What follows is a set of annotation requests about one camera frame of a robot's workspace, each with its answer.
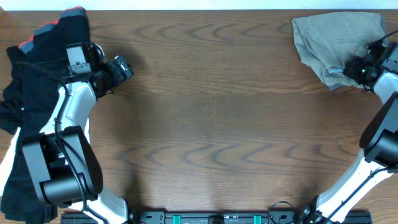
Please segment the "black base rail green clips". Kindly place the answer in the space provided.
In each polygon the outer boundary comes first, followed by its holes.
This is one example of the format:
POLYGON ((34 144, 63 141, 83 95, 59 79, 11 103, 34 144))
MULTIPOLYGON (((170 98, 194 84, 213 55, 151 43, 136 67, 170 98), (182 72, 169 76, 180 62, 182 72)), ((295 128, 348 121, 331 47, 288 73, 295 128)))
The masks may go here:
MULTIPOLYGON (((141 224, 289 224, 289 223, 340 223, 332 222, 322 217, 320 213, 310 213, 311 206, 308 205, 303 213, 290 208, 274 208, 268 212, 237 212, 237 213, 205 213, 205 212, 165 212, 146 211, 141 213, 129 213, 129 220, 124 223, 141 224)), ((64 213, 61 216, 61 224, 88 224, 103 223, 96 221, 83 213, 64 213)), ((372 216, 363 210, 349 212, 342 223, 349 224, 372 224, 372 216)))

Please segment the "khaki shorts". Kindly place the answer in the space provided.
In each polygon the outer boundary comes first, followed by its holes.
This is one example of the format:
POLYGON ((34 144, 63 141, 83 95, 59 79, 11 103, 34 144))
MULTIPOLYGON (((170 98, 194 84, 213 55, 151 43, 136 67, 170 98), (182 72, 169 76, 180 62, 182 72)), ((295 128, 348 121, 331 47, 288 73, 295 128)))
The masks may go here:
POLYGON ((364 57, 369 42, 386 34, 384 17, 373 12, 331 12, 292 20, 294 45, 301 62, 329 88, 359 85, 343 75, 355 56, 364 57))

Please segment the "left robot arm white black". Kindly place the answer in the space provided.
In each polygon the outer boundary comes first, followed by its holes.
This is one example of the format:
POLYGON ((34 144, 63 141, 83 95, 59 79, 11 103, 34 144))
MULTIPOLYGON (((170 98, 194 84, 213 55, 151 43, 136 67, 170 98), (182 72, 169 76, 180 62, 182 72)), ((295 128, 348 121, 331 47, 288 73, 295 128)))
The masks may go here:
POLYGON ((37 198, 44 205, 79 210, 98 223, 135 223, 127 202, 104 186, 101 166, 85 134, 98 99, 134 72, 120 55, 106 63, 76 57, 70 61, 66 77, 33 66, 59 84, 50 118, 22 143, 37 198))

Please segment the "folded grey shorts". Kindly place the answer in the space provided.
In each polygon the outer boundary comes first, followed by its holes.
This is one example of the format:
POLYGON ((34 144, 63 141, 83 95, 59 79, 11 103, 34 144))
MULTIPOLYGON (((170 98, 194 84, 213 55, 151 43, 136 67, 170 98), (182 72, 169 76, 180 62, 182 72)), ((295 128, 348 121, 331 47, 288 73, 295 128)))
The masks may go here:
POLYGON ((330 91, 343 86, 355 86, 354 80, 343 75, 346 64, 355 56, 364 57, 368 43, 386 34, 384 17, 370 12, 336 12, 331 15, 331 47, 328 55, 331 61, 326 64, 325 81, 330 91))

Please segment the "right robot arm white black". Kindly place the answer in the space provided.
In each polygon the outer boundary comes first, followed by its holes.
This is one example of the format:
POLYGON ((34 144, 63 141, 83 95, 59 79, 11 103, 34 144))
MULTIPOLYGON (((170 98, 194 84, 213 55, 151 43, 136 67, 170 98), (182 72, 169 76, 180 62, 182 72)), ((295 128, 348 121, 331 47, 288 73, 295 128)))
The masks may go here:
POLYGON ((298 223, 343 223, 350 210, 378 183, 397 173, 397 59, 358 60, 347 68, 382 101, 359 140, 360 152, 340 179, 317 196, 298 223))

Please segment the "white garment under pile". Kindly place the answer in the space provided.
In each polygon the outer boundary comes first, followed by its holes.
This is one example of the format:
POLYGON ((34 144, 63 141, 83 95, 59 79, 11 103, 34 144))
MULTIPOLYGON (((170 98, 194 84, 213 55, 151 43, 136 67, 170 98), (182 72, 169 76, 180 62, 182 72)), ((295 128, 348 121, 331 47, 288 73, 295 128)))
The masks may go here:
POLYGON ((21 131, 21 128, 18 127, 15 135, 11 139, 9 149, 6 152, 6 155, 3 159, 3 161, 1 162, 1 185, 0 185, 1 196, 3 196, 3 194, 4 194, 5 185, 6 185, 7 180, 11 174, 11 170, 12 170, 13 163, 14 163, 14 158, 16 155, 17 140, 19 138, 20 131, 21 131))

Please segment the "black garment with red-grey trim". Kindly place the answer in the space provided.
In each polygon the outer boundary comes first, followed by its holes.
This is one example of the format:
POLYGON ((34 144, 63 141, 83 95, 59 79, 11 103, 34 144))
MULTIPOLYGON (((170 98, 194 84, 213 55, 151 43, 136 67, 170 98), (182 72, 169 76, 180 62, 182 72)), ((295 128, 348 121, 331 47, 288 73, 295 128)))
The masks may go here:
POLYGON ((36 64, 59 77, 67 74, 66 46, 90 41, 90 27, 85 9, 66 9, 59 20, 46 22, 29 40, 7 48, 12 64, 11 83, 1 101, 1 129, 13 135, 8 153, 12 164, 1 165, 1 211, 6 219, 25 223, 48 223, 57 217, 57 208, 42 205, 35 193, 22 153, 26 137, 39 133, 50 119, 58 100, 58 81, 31 66, 36 64))

